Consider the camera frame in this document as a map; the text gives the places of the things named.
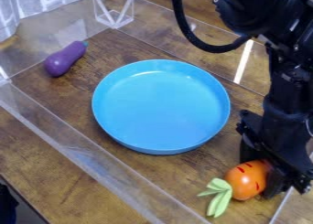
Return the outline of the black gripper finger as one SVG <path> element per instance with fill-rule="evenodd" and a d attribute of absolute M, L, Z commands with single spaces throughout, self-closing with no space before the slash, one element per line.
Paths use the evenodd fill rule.
<path fill-rule="evenodd" d="M 243 136 L 240 145 L 240 162 L 260 160 L 263 158 L 261 145 L 252 140 L 247 135 Z"/>
<path fill-rule="evenodd" d="M 292 172 L 283 166 L 275 166 L 265 179 L 265 189 L 263 197 L 273 198 L 280 193 L 285 192 L 292 187 Z"/>

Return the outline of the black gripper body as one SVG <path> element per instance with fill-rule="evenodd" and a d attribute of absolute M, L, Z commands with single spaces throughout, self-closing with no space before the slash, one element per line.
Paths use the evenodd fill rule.
<path fill-rule="evenodd" d="M 243 110 L 237 131 L 261 145 L 263 158 L 272 168 L 283 166 L 292 172 L 292 187 L 300 194 L 311 191 L 313 162 L 307 143 L 313 138 L 313 112 L 287 113 L 264 98 L 264 115 Z"/>

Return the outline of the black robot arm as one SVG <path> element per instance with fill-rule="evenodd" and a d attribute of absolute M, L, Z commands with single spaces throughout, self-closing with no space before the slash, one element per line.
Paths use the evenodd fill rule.
<path fill-rule="evenodd" d="M 240 160 L 269 161 L 263 196 L 296 188 L 311 190 L 313 162 L 307 144 L 313 138 L 313 1 L 216 0 L 224 24 L 265 43 L 271 89 L 261 115 L 243 111 Z"/>

